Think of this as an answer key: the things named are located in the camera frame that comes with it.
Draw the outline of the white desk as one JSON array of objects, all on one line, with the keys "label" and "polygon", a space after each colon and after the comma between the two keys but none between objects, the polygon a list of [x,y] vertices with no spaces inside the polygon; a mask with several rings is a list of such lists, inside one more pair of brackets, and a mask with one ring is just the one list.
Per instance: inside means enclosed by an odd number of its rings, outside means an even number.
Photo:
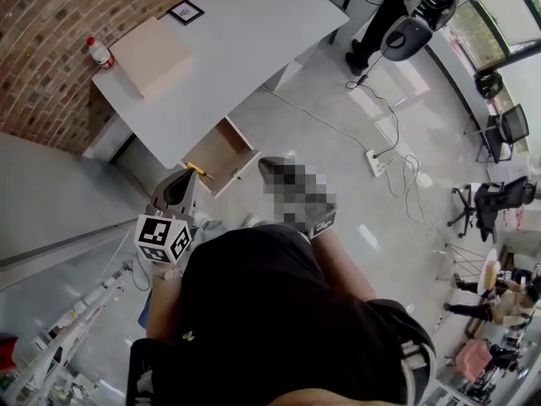
[{"label": "white desk", "polygon": [[166,168],[297,56],[349,20],[329,0],[193,0],[203,15],[160,26],[191,53],[187,68],[152,99],[119,68],[92,79],[118,116]]}]

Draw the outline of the large glass window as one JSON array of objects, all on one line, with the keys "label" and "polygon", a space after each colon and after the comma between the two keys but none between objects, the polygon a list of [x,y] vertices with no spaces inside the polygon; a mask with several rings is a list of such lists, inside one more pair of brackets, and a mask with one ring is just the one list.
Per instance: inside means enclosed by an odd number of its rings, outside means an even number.
[{"label": "large glass window", "polygon": [[448,23],[475,69],[541,47],[541,0],[468,0]]}]

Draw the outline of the yellow handled screwdriver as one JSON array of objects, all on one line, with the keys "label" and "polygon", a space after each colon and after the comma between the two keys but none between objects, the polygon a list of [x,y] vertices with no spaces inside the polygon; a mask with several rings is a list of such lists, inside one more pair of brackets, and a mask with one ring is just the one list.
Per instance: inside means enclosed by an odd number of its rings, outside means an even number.
[{"label": "yellow handled screwdriver", "polygon": [[212,180],[215,179],[210,174],[208,174],[205,170],[203,170],[202,168],[194,165],[192,162],[186,162],[185,165],[186,165],[187,168],[193,169],[199,176],[207,177],[207,178],[210,178]]}]

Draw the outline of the wooden desk drawer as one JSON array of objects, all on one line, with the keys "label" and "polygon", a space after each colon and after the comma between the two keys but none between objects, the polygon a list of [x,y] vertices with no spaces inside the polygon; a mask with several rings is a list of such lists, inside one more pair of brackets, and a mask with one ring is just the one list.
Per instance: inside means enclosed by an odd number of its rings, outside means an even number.
[{"label": "wooden desk drawer", "polygon": [[238,126],[224,117],[183,158],[183,165],[192,162],[215,179],[199,176],[204,188],[216,199],[260,157]]}]

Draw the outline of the red cloth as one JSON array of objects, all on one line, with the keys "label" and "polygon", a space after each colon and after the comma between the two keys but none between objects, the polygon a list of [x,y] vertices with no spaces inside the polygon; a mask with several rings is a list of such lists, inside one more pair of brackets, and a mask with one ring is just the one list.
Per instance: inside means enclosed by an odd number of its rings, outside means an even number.
[{"label": "red cloth", "polygon": [[17,341],[16,336],[0,332],[0,372],[16,368],[13,354]]}]

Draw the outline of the white metal frame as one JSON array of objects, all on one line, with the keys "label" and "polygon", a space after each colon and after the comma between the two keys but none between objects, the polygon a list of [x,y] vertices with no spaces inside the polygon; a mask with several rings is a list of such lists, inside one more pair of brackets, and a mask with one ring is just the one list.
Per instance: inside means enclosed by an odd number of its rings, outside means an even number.
[{"label": "white metal frame", "polygon": [[2,393],[8,406],[46,406],[58,377],[81,346],[90,328],[109,301],[122,293],[132,270],[123,267],[76,302],[47,331],[35,338],[31,360],[14,372],[13,380]]}]

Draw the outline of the black picture frame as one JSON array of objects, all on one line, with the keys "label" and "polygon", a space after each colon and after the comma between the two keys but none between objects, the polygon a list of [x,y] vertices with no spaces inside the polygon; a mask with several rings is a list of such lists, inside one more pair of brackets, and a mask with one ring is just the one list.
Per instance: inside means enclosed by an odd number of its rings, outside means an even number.
[{"label": "black picture frame", "polygon": [[205,14],[205,11],[189,0],[183,0],[169,8],[167,13],[179,21],[182,25],[188,25]]}]

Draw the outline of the white bottle red cap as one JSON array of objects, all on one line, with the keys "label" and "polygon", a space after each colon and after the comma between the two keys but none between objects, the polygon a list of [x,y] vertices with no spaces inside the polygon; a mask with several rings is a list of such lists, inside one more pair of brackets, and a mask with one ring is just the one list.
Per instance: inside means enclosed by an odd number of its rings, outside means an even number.
[{"label": "white bottle red cap", "polygon": [[109,69],[113,66],[114,58],[101,41],[91,36],[86,40],[86,45],[91,57],[102,69]]}]

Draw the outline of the black mesh chair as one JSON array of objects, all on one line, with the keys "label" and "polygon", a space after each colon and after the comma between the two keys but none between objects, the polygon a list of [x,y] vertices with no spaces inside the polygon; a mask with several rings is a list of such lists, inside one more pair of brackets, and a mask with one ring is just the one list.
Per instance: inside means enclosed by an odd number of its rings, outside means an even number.
[{"label": "black mesh chair", "polygon": [[486,150],[484,163],[509,162],[513,158],[515,144],[530,134],[522,105],[517,104],[505,112],[489,116],[487,126],[480,134]]}]

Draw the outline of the pink chair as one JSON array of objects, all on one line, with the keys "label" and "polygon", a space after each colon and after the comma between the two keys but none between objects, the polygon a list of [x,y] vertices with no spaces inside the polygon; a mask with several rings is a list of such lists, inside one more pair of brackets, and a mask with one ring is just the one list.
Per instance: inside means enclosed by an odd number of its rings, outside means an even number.
[{"label": "pink chair", "polygon": [[456,355],[455,368],[470,383],[474,383],[492,360],[489,345],[484,340],[470,339]]}]

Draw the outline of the black backpack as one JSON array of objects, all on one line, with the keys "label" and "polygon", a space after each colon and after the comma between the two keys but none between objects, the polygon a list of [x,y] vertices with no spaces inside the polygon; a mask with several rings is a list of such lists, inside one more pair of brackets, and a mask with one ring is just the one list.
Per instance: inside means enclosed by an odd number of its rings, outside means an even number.
[{"label": "black backpack", "polygon": [[485,100],[494,99],[504,88],[502,76],[497,70],[476,73],[474,82],[479,95]]}]

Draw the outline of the white power strip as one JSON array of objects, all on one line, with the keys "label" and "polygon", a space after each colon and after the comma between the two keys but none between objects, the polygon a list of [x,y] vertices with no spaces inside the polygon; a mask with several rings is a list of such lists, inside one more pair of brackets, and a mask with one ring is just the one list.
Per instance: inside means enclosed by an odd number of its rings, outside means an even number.
[{"label": "white power strip", "polygon": [[381,162],[373,150],[368,150],[364,153],[365,160],[369,166],[369,170],[375,178],[380,177],[388,165]]}]

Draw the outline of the person's left forearm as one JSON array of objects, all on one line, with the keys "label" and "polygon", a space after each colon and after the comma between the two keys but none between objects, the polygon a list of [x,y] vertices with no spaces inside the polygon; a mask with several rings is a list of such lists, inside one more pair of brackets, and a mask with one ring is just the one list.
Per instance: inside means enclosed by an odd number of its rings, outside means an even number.
[{"label": "person's left forearm", "polygon": [[148,338],[174,343],[178,336],[183,271],[153,266],[152,297],[146,327]]}]

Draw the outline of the black swivel office chair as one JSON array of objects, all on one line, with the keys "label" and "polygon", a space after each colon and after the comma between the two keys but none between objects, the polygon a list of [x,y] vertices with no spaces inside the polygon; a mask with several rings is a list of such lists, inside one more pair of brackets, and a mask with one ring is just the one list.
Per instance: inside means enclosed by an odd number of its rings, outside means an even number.
[{"label": "black swivel office chair", "polygon": [[463,221],[459,239],[467,235],[469,228],[476,228],[483,242],[489,237],[495,242],[495,224],[499,213],[530,205],[538,198],[538,183],[523,176],[509,183],[471,183],[453,187],[451,194],[456,195],[462,203],[462,211],[446,226],[450,228]]}]

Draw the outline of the person's right forearm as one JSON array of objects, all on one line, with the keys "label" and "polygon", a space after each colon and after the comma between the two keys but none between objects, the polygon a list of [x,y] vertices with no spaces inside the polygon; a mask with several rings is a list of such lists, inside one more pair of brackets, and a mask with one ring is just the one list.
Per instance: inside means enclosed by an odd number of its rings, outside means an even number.
[{"label": "person's right forearm", "polygon": [[362,301],[376,299],[375,291],[368,279],[331,229],[311,239],[310,243],[325,279],[336,291]]}]

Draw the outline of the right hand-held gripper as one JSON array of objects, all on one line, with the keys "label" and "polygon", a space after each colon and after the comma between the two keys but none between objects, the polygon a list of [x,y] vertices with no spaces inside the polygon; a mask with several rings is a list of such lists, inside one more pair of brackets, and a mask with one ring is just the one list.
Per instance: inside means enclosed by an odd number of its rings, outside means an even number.
[{"label": "right hand-held gripper", "polygon": [[311,168],[290,158],[266,156],[258,169],[264,193],[271,195],[276,219],[294,217],[294,227],[314,239],[336,220],[336,197],[326,193],[322,178]]}]

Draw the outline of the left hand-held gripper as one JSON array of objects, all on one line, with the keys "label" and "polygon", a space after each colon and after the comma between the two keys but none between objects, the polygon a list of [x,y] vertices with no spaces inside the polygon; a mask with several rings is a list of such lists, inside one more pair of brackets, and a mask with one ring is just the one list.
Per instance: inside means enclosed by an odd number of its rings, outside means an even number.
[{"label": "left hand-held gripper", "polygon": [[194,241],[199,175],[182,169],[161,181],[140,214],[134,244],[148,261],[176,265]]}]

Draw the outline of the person's black shirt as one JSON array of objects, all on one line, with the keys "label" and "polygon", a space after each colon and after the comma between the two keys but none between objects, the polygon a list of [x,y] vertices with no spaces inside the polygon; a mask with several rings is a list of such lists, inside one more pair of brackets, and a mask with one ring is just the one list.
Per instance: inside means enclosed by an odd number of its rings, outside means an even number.
[{"label": "person's black shirt", "polygon": [[336,291],[310,240],[265,224],[200,244],[176,341],[133,343],[125,405],[419,406],[429,334],[396,301]]}]

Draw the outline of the flat white box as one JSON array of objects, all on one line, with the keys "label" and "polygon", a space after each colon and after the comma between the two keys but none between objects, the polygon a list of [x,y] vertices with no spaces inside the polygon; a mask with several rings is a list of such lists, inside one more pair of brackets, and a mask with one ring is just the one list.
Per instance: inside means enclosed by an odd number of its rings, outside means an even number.
[{"label": "flat white box", "polygon": [[152,17],[111,47],[116,63],[145,100],[158,97],[186,74],[192,52],[173,29]]}]

